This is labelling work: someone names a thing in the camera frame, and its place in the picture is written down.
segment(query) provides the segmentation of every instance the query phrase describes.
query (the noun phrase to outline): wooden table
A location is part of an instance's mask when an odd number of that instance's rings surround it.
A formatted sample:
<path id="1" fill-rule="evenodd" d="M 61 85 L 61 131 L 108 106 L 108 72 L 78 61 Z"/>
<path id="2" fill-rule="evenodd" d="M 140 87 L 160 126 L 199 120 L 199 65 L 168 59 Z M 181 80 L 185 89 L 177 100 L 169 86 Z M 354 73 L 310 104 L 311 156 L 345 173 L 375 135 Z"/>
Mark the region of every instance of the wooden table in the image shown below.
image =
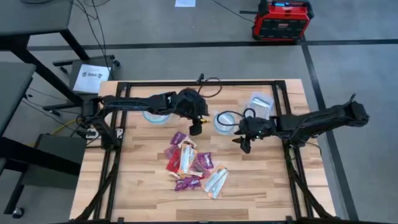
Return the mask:
<path id="1" fill-rule="evenodd" d="M 286 80 L 286 85 L 292 113 L 308 113 L 301 80 Z M 117 82 L 104 82 L 100 95 L 115 95 L 116 86 Z M 206 86 L 201 94 L 210 95 L 217 88 Z M 181 89 L 180 86 L 134 87 L 130 96 L 148 97 Z M 270 86 L 224 86 L 218 96 L 206 100 L 212 115 L 210 119 L 224 110 L 242 111 L 254 91 L 272 96 Z M 174 192 L 175 182 L 165 170 L 168 160 L 163 151 L 169 147 L 170 138 L 176 131 L 188 133 L 190 125 L 190 121 L 178 119 L 176 115 L 172 115 L 165 125 L 150 124 L 141 112 L 128 112 L 112 220 L 124 217 L 127 222 L 256 221 L 285 220 L 287 215 L 294 217 L 281 140 L 277 137 L 257 140 L 252 143 L 251 153 L 245 154 L 239 144 L 231 142 L 235 136 L 218 134 L 213 123 L 204 124 L 203 133 L 192 139 L 198 144 L 199 152 L 212 152 L 215 166 L 223 164 L 229 169 L 222 196 L 212 200 L 202 189 Z M 319 149 L 307 145 L 301 148 L 301 152 L 309 189 L 334 215 Z M 86 150 L 70 218 L 77 217 L 96 193 L 103 156 L 104 150 L 100 148 Z M 302 194 L 299 188 L 297 191 L 305 215 Z M 107 196 L 106 193 L 102 217 Z"/>

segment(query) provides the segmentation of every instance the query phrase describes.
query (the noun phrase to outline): red portable power station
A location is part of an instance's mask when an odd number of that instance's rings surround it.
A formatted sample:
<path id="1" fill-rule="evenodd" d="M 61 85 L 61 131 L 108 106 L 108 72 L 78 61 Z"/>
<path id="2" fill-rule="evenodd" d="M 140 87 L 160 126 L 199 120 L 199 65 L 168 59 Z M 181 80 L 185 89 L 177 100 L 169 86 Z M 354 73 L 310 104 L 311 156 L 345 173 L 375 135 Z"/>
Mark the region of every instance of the red portable power station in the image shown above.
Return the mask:
<path id="1" fill-rule="evenodd" d="M 261 0 L 252 28 L 256 40 L 299 40 L 313 18 L 309 1 Z"/>

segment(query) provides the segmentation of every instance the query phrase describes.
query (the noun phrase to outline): chair wheel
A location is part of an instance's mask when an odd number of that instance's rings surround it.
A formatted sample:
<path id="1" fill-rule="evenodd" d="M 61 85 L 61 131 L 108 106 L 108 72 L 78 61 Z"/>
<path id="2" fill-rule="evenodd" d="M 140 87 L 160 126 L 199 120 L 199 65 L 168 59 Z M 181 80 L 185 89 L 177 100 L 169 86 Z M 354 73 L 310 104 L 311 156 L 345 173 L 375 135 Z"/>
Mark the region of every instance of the chair wheel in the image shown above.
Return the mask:
<path id="1" fill-rule="evenodd" d="M 63 72 L 63 73 L 65 73 L 65 74 L 68 74 L 68 71 L 64 68 L 64 67 L 60 67 L 60 70 Z"/>
<path id="2" fill-rule="evenodd" d="M 120 62 L 118 60 L 113 60 L 113 64 L 116 67 L 120 67 Z"/>
<path id="3" fill-rule="evenodd" d="M 25 213 L 25 210 L 23 208 L 16 207 L 14 209 L 14 211 L 12 212 L 12 218 L 15 218 L 15 219 L 21 218 L 24 215 L 24 213 Z"/>

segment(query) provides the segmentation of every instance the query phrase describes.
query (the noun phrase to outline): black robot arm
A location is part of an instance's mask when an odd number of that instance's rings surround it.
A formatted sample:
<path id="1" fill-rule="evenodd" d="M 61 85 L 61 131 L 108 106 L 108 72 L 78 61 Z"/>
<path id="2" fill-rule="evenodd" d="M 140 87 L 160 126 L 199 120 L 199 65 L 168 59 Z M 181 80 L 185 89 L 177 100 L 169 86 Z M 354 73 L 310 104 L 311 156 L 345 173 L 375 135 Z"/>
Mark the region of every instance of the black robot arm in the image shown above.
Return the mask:
<path id="1" fill-rule="evenodd" d="M 233 141 L 240 143 L 245 153 L 250 153 L 250 141 L 255 139 L 278 136 L 291 145 L 302 147 L 309 138 L 317 137 L 325 131 L 341 126 L 362 127 L 368 123 L 369 116 L 364 106 L 353 99 L 354 95 L 343 105 L 303 115 L 286 114 L 270 119 L 245 117 L 239 122 L 239 130 L 235 132 L 245 137 Z"/>
<path id="2" fill-rule="evenodd" d="M 174 91 L 153 95 L 148 98 L 104 96 L 89 101 L 82 112 L 83 122 L 93 125 L 101 135 L 101 147 L 112 149 L 119 147 L 120 142 L 115 130 L 104 121 L 105 116 L 115 111 L 148 111 L 157 115 L 177 114 L 192 120 L 190 135 L 201 134 L 202 117 L 209 116 L 206 100 L 191 88 L 178 94 Z"/>

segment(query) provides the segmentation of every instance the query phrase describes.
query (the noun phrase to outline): white paper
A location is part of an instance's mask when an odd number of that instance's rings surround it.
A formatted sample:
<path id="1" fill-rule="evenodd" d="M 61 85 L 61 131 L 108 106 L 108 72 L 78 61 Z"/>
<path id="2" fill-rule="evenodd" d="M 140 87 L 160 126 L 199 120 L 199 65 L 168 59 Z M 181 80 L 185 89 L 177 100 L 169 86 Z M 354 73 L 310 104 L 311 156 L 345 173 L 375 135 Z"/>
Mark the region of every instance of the white paper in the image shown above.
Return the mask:
<path id="1" fill-rule="evenodd" d="M 107 81 L 111 68 L 96 65 L 81 65 L 73 91 L 98 93 L 101 82 Z"/>
<path id="2" fill-rule="evenodd" d="M 195 7 L 196 0 L 175 0 L 175 7 Z"/>

